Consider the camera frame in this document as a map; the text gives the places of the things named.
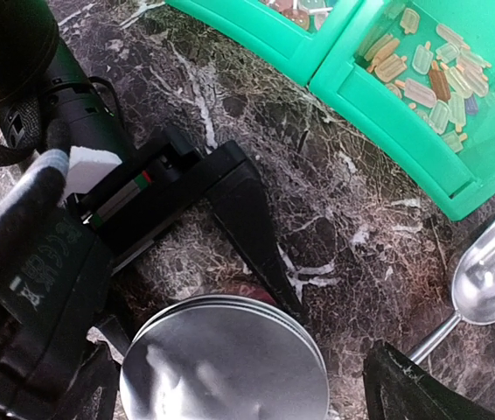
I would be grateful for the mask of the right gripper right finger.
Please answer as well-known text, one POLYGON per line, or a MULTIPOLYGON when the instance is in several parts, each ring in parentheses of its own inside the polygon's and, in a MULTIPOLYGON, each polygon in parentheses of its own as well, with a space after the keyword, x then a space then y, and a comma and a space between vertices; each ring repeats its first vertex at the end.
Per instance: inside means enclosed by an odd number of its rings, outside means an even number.
POLYGON ((495 414, 443 386, 386 341, 363 363, 370 419, 495 419, 495 414))

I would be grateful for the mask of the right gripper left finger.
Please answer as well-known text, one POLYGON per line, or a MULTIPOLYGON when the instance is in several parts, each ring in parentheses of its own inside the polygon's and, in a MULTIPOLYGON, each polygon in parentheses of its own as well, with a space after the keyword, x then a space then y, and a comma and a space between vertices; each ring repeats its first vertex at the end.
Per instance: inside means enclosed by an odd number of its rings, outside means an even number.
POLYGON ((68 419, 112 419, 117 396, 119 365, 108 344, 98 341, 72 386, 68 419))

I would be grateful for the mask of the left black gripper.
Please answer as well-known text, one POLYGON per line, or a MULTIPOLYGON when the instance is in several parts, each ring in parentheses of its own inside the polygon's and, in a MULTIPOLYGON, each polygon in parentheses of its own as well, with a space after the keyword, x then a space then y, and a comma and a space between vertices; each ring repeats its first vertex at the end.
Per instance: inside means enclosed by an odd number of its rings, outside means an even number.
POLYGON ((82 268, 104 248, 117 270, 149 248, 190 206, 207 199, 214 218, 277 306, 303 324, 307 311, 282 266, 267 195, 254 165, 235 141, 202 155, 179 129, 148 142, 68 208, 83 226, 69 263, 82 268))

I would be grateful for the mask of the white jar lid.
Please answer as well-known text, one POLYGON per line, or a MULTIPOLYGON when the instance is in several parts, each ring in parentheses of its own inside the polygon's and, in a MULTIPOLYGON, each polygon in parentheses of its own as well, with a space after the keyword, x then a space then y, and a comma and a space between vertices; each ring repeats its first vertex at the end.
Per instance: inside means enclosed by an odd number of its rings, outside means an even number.
POLYGON ((324 419, 330 389, 308 331, 248 297, 190 297, 151 317, 124 356, 129 419, 324 419))

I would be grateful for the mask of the metal scoop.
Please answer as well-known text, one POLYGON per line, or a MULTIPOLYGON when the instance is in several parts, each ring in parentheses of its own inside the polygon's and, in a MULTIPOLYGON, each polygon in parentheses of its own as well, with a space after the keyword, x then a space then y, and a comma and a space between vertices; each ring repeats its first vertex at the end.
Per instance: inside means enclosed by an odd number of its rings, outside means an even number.
POLYGON ((415 364, 426 359, 461 322, 495 323, 495 220, 458 261, 450 285, 453 312, 408 355, 415 364))

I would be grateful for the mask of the green three-compartment bin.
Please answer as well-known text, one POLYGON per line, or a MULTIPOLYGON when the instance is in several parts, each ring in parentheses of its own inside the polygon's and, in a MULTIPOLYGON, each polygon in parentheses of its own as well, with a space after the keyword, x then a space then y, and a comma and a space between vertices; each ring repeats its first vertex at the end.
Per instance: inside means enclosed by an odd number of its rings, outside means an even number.
POLYGON ((495 194, 495 1, 176 1, 307 87, 452 220, 495 194))

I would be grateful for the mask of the clear plastic jar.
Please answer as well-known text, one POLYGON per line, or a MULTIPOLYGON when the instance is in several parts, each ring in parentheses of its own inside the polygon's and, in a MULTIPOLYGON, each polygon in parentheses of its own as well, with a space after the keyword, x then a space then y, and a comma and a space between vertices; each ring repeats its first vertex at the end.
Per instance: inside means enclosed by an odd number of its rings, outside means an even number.
POLYGON ((235 283, 233 294, 245 298, 252 298, 268 305, 276 305, 276 301, 260 285, 253 283, 235 283))

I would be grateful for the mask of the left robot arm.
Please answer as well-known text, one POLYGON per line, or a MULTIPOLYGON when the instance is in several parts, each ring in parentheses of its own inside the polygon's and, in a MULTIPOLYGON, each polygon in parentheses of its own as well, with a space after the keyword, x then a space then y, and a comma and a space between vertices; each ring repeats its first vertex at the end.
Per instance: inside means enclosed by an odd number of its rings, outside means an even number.
POLYGON ((74 148, 118 159, 90 178, 76 209, 110 247, 122 268, 147 249, 200 199, 235 250, 280 308, 296 319, 304 310, 283 271, 261 177, 233 141, 200 155, 177 129, 167 127, 136 148, 119 105, 97 92, 59 35, 43 1, 0 1, 0 166, 45 149, 54 120, 70 129, 74 148))

